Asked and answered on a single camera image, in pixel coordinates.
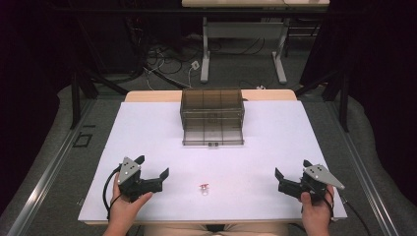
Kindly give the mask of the transparent brown drawer cabinet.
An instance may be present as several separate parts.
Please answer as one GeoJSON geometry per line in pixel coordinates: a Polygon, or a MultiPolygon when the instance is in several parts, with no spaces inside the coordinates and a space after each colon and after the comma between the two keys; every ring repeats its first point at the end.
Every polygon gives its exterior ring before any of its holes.
{"type": "Polygon", "coordinates": [[[239,88],[186,88],[180,116],[184,129],[205,124],[243,127],[245,107],[239,88]]]}

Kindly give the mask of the black metal stand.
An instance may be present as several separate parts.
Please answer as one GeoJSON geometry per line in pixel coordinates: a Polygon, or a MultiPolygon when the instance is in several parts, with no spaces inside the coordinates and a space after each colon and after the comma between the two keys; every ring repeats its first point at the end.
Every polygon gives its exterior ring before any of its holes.
{"type": "Polygon", "coordinates": [[[338,122],[344,132],[348,132],[347,107],[349,94],[349,75],[345,62],[341,62],[335,69],[313,80],[309,84],[295,90],[295,95],[300,96],[318,85],[328,82],[325,91],[322,93],[324,101],[334,101],[339,95],[338,122]]]}
{"type": "Polygon", "coordinates": [[[80,91],[82,91],[88,99],[96,99],[98,97],[98,90],[95,87],[93,81],[98,81],[99,83],[102,83],[106,87],[122,95],[126,95],[128,91],[105,79],[98,72],[94,72],[92,69],[85,66],[79,60],[74,43],[70,39],[67,39],[65,44],[68,46],[68,61],[71,64],[71,68],[73,71],[73,76],[71,78],[71,95],[73,111],[71,128],[75,129],[82,118],[80,91]]]}

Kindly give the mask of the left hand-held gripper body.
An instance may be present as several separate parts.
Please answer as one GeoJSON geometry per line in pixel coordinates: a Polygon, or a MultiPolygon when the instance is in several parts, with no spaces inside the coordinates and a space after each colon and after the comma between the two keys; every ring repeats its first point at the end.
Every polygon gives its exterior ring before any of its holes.
{"type": "Polygon", "coordinates": [[[143,179],[141,177],[141,165],[137,164],[135,160],[129,157],[125,157],[120,164],[118,177],[119,190],[120,193],[127,197],[131,202],[134,202],[143,194],[162,191],[163,181],[159,180],[159,176],[152,179],[143,179]]]}

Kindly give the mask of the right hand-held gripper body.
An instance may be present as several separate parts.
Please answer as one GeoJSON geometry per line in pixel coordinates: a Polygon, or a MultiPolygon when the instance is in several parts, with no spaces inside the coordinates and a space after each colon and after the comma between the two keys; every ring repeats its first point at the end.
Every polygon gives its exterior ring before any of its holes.
{"type": "Polygon", "coordinates": [[[278,191],[296,199],[300,199],[301,194],[307,192],[311,195],[312,202],[315,204],[327,202],[328,185],[339,190],[345,189],[345,186],[326,167],[315,164],[307,168],[304,167],[302,177],[298,182],[285,178],[278,181],[278,191]]]}

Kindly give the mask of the white table cover sheet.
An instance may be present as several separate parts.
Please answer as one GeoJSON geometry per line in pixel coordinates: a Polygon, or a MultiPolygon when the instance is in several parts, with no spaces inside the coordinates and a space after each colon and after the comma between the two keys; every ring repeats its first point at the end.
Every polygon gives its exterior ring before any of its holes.
{"type": "Polygon", "coordinates": [[[299,101],[248,101],[242,146],[184,146],[177,102],[121,104],[79,219],[102,224],[103,187],[126,156],[145,157],[144,178],[166,168],[163,190],[143,206],[137,220],[151,223],[296,221],[299,202],[277,190],[274,170],[296,181],[303,160],[324,163],[322,151],[299,101]]]}

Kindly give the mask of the metal floor rail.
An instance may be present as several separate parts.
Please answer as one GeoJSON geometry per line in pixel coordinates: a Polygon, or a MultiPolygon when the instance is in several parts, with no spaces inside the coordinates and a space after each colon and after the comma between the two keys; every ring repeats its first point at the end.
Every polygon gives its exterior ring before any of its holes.
{"type": "Polygon", "coordinates": [[[382,197],[361,159],[358,149],[354,145],[351,136],[339,123],[336,106],[332,102],[327,102],[326,107],[330,113],[333,123],[342,136],[344,143],[347,145],[349,160],[352,168],[354,169],[355,175],[364,190],[367,202],[369,203],[380,228],[385,236],[399,236],[398,231],[387,211],[386,205],[383,203],[382,197]]]}
{"type": "Polygon", "coordinates": [[[61,101],[54,123],[29,173],[0,217],[0,235],[24,236],[67,158],[95,99],[83,101],[80,121],[71,128],[69,99],[61,101]]]}

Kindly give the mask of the person's right hand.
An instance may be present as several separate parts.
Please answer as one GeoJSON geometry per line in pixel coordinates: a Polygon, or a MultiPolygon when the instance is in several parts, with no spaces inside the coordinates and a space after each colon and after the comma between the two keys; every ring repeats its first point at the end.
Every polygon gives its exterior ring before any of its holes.
{"type": "Polygon", "coordinates": [[[330,222],[330,208],[326,202],[312,204],[311,196],[307,192],[301,194],[302,223],[304,228],[327,228],[330,222]]]}

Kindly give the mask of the white table with metal legs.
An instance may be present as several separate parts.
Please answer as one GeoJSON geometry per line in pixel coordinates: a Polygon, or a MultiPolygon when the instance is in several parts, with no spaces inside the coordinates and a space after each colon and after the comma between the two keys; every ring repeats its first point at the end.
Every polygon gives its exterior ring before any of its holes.
{"type": "MultiPolygon", "coordinates": [[[[308,12],[325,12],[329,0],[182,0],[182,6],[197,10],[233,10],[240,13],[244,10],[282,10],[284,13],[290,10],[307,10],[308,12]]],[[[213,22],[209,17],[203,17],[203,58],[201,70],[201,82],[209,80],[209,39],[210,38],[264,38],[277,39],[278,45],[271,53],[272,62],[278,77],[278,81],[287,83],[281,56],[290,27],[290,17],[278,17],[278,22],[268,22],[262,17],[259,22],[244,22],[242,17],[237,20],[219,20],[213,22]]]]}

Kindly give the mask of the transparent brown drawer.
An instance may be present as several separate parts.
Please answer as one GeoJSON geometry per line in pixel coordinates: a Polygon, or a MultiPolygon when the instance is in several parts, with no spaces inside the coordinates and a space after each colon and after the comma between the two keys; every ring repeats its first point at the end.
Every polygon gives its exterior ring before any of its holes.
{"type": "Polygon", "coordinates": [[[242,146],[244,144],[240,119],[192,118],[183,123],[184,146],[242,146]]]}

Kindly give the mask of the person's left hand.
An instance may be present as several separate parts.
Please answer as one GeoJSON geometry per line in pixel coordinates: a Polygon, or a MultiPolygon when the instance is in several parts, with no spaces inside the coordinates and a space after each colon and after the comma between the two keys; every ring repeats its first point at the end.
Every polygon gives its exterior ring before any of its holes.
{"type": "Polygon", "coordinates": [[[135,200],[132,203],[126,202],[122,199],[120,195],[120,190],[118,186],[118,176],[119,174],[116,174],[113,183],[113,205],[110,208],[108,226],[118,225],[119,227],[131,228],[140,209],[147,203],[148,200],[151,199],[152,192],[140,196],[137,200],[135,200]]]}

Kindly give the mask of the person's legs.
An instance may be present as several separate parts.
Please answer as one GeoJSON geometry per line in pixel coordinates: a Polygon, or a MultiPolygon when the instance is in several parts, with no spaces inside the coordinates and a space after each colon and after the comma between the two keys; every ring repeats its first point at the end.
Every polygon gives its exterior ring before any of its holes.
{"type": "Polygon", "coordinates": [[[144,236],[288,236],[289,230],[282,223],[225,224],[214,232],[202,224],[156,224],[144,229],[144,236]]]}

